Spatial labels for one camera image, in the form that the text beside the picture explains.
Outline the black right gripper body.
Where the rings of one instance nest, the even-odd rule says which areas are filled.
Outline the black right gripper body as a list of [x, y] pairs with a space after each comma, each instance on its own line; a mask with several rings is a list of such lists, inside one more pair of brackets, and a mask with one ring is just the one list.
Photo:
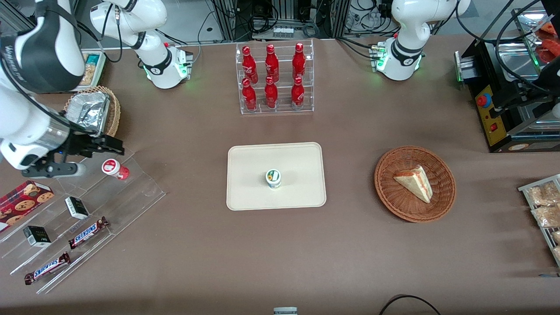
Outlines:
[[100, 152], [97, 138], [90, 134], [71, 131], [66, 141], [59, 147], [59, 153], [62, 160], [66, 160], [68, 156], [83, 156], [91, 158], [94, 152]]

